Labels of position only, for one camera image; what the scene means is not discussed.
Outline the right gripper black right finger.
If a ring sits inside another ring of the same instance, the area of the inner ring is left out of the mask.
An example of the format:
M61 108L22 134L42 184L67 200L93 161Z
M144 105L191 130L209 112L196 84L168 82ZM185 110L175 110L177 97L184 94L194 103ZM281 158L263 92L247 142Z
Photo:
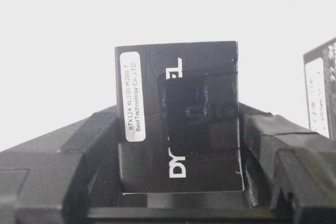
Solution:
M335 141L280 115L239 105L244 146L293 223L335 223Z

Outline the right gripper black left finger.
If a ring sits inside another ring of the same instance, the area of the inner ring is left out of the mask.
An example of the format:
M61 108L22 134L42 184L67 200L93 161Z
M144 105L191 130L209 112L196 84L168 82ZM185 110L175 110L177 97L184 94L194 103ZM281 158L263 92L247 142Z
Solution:
M1 152L1 223L82 223L120 188L114 106Z

